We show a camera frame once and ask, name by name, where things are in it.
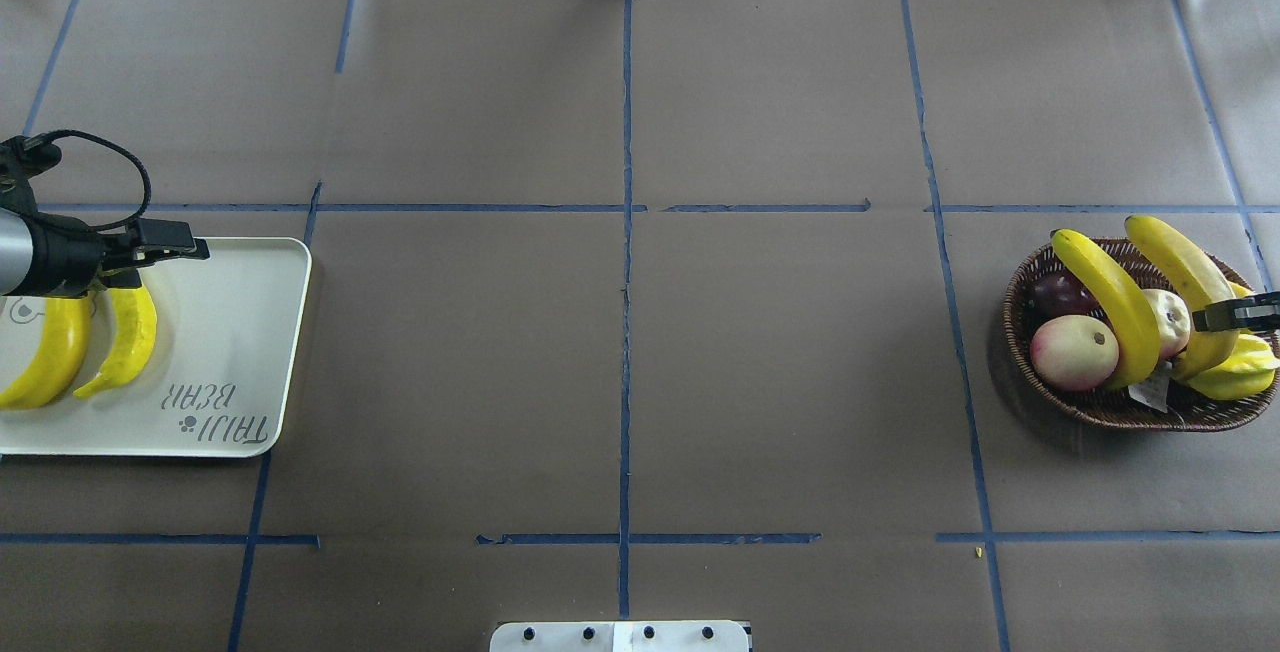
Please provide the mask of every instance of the table surface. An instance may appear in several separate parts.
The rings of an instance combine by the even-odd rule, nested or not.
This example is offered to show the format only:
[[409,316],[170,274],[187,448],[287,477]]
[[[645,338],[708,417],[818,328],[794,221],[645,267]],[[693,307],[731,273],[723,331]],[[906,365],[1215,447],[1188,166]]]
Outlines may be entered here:
[[[3,0],[0,128],[317,264],[269,455],[0,462],[5,648],[1268,647],[1275,411],[1101,433],[988,365],[1055,228],[1272,288],[1266,1]],[[133,200],[65,150],[42,202]]]

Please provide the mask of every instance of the metal bracket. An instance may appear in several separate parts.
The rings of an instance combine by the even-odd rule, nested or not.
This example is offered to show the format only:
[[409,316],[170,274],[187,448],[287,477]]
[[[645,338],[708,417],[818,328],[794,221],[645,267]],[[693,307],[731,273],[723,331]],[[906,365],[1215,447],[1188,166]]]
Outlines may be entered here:
[[489,652],[751,652],[750,630],[730,620],[507,623]]

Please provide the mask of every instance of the banana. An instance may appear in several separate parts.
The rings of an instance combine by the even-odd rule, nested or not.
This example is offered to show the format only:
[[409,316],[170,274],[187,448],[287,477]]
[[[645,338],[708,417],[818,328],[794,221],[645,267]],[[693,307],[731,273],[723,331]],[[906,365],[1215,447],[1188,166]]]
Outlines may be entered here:
[[1160,327],[1138,283],[1120,263],[1079,232],[1053,232],[1052,246],[1066,269],[1097,297],[1120,345],[1120,364],[1103,388],[1123,389],[1147,379],[1160,361]]
[[1275,382],[1280,360],[1271,343],[1253,334],[1240,334],[1225,363],[1203,370],[1184,384],[1210,400],[1243,400],[1266,391]]
[[0,410],[33,410],[51,402],[76,379],[88,352],[90,300],[50,298],[36,356],[0,392]]
[[[1172,284],[1174,291],[1187,302],[1190,311],[1203,310],[1212,302],[1235,300],[1236,292],[1222,270],[1194,242],[1171,228],[1170,224],[1149,216],[1132,215],[1124,220],[1129,241],[1151,260]],[[1174,359],[1174,379],[1185,382],[1203,370],[1222,364],[1239,330],[1192,332],[1187,351]]]
[[78,400],[133,382],[147,366],[156,346],[156,306],[146,286],[136,289],[113,287],[106,292],[115,316],[115,339],[97,375],[73,392]]

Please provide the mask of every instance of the fruit basket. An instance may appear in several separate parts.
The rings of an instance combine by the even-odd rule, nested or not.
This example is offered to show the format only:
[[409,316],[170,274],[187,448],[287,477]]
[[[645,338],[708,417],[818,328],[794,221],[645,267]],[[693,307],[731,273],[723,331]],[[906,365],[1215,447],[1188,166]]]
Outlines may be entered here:
[[[1115,257],[1120,266],[1128,272],[1142,288],[1171,289],[1165,274],[1161,274],[1140,252],[1124,238],[1094,238],[1107,255]],[[1222,270],[1228,279],[1236,284],[1244,284],[1244,279],[1229,265],[1222,264],[1217,257],[1212,257],[1215,264]],[[1030,255],[1014,273],[1009,287],[1005,291],[1005,301],[1001,305],[1001,324],[1005,343],[1011,360],[1020,373],[1020,378],[1039,397],[1061,412],[1091,425],[1111,429],[1134,430],[1172,430],[1172,432],[1221,432],[1234,429],[1253,421],[1271,403],[1275,397],[1276,384],[1261,393],[1243,400],[1221,402],[1210,400],[1202,393],[1178,383],[1169,384],[1167,407],[1169,412],[1162,412],[1148,407],[1129,397],[1125,389],[1103,392],[1101,389],[1089,392],[1061,392],[1047,387],[1038,378],[1030,364],[1030,338],[1036,333],[1037,325],[1042,322],[1039,314],[1029,305],[1032,284],[1043,274],[1065,269],[1051,246],[1046,245]],[[1103,318],[1101,310],[1092,313],[1092,316]],[[1271,345],[1272,352],[1280,356],[1276,334],[1274,332],[1254,333]]]

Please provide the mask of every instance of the price tag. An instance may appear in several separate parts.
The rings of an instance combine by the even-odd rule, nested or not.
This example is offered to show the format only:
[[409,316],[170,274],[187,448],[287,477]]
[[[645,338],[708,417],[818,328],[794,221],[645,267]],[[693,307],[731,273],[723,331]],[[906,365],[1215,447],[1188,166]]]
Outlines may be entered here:
[[1157,412],[1169,414],[1169,379],[1174,375],[1174,365],[1164,361],[1156,365],[1156,371],[1151,377],[1137,384],[1129,386],[1129,397],[1147,405]]

